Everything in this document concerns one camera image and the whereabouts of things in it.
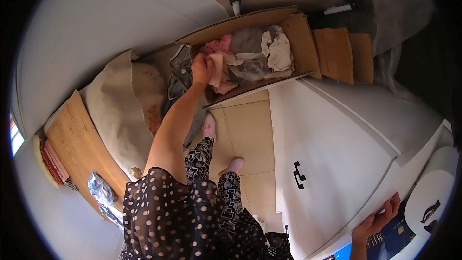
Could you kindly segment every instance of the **bamboo mat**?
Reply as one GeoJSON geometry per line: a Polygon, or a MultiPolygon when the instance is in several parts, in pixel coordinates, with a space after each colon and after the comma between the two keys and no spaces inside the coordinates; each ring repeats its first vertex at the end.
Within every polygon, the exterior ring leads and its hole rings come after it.
{"type": "Polygon", "coordinates": [[[92,172],[105,179],[118,196],[115,206],[122,211],[127,176],[104,146],[78,91],[74,91],[47,132],[47,138],[79,192],[101,214],[96,199],[88,190],[92,172]]]}

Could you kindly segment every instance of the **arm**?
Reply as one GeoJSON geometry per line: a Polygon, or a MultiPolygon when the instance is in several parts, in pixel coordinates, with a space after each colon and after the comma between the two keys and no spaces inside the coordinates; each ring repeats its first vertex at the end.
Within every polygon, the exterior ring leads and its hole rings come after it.
{"type": "Polygon", "coordinates": [[[177,181],[186,184],[183,142],[193,121],[199,99],[212,77],[214,64],[211,59],[198,54],[191,67],[193,84],[170,108],[160,125],[149,152],[143,176],[149,169],[159,167],[167,170],[177,181]]]}
{"type": "Polygon", "coordinates": [[[398,193],[384,204],[385,211],[370,215],[351,234],[350,260],[366,260],[366,241],[369,236],[378,233],[391,219],[398,215],[401,199],[398,193]]]}

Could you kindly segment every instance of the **hand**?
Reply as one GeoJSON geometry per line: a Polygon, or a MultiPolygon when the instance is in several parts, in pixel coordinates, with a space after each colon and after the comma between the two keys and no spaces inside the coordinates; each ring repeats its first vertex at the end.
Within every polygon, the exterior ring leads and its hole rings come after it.
{"type": "Polygon", "coordinates": [[[391,219],[398,215],[401,199],[396,192],[393,198],[384,203],[385,211],[378,215],[370,215],[351,234],[353,242],[366,242],[369,236],[378,233],[391,219]]]}
{"type": "Polygon", "coordinates": [[[204,84],[204,86],[207,86],[208,82],[210,82],[210,79],[212,78],[214,70],[215,63],[213,62],[213,59],[207,58],[206,60],[205,55],[203,53],[199,53],[194,58],[193,65],[191,66],[193,83],[204,84]]]}

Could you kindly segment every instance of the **window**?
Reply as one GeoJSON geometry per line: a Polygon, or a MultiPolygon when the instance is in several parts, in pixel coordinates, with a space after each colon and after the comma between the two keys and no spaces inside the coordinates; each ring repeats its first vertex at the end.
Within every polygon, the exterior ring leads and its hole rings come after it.
{"type": "Polygon", "coordinates": [[[13,156],[18,151],[19,147],[24,143],[24,138],[19,132],[18,126],[13,120],[10,114],[10,140],[11,140],[11,152],[13,156]]]}

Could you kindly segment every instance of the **cardboard box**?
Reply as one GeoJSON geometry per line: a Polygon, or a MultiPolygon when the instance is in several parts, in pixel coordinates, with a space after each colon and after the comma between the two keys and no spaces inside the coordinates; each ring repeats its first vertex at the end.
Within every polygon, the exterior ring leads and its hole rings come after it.
{"type": "Polygon", "coordinates": [[[368,34],[348,33],[346,28],[313,30],[323,76],[346,84],[374,80],[372,40],[368,34]]]}
{"type": "Polygon", "coordinates": [[[348,38],[353,54],[355,84],[372,84],[374,82],[374,58],[371,36],[369,34],[350,33],[348,38]]]}
{"type": "Polygon", "coordinates": [[[288,78],[275,78],[249,83],[225,95],[205,90],[206,107],[212,107],[233,99],[246,96],[271,86],[302,78],[313,74],[321,78],[319,60],[311,29],[304,14],[297,14],[297,6],[259,10],[236,17],[227,18],[218,23],[200,28],[176,41],[177,44],[190,45],[190,56],[193,59],[205,43],[219,39],[223,35],[232,34],[248,26],[279,25],[290,40],[294,57],[295,72],[288,78]]]}

